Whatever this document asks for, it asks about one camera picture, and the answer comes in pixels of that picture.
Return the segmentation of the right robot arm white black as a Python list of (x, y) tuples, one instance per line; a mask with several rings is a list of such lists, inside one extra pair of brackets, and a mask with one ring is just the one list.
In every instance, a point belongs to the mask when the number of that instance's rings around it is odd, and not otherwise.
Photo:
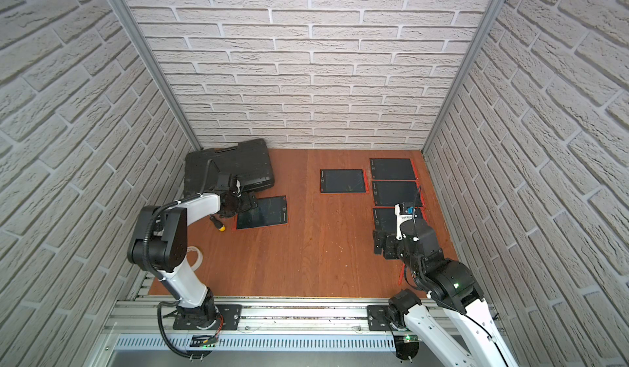
[(422, 342), (445, 366), (517, 365), (471, 270), (444, 256), (425, 220), (404, 217), (396, 234), (376, 232), (374, 243), (403, 262), (411, 286), (368, 309), (371, 327), (393, 335), (397, 358), (413, 359)]

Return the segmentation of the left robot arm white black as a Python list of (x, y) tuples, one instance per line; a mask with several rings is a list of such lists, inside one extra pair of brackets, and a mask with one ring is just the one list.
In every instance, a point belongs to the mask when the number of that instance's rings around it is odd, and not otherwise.
[(154, 274), (175, 299), (176, 311), (192, 326), (214, 324), (218, 310), (211, 290), (187, 260), (188, 227), (209, 219), (219, 231), (223, 218), (236, 216), (242, 206), (242, 187), (236, 175), (221, 172), (210, 190), (139, 212), (127, 259)]

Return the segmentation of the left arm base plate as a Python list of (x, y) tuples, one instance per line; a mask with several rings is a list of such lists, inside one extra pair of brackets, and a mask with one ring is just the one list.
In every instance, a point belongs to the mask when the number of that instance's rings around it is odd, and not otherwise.
[(213, 304), (184, 308), (177, 306), (175, 330), (236, 330), (240, 321), (242, 305)]

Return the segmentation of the writing tablet red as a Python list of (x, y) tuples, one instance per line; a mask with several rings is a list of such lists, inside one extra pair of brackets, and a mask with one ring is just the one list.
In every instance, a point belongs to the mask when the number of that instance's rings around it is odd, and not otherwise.
[(257, 204), (256, 208), (239, 213), (236, 229), (254, 229), (288, 223), (286, 196), (262, 198), (257, 201)]
[(366, 176), (361, 169), (322, 169), (321, 193), (367, 193)]

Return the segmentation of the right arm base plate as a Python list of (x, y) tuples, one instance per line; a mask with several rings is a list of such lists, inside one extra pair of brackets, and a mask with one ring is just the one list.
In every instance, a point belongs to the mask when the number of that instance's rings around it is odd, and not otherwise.
[(392, 331), (388, 306), (368, 305), (366, 307), (366, 312), (370, 332)]

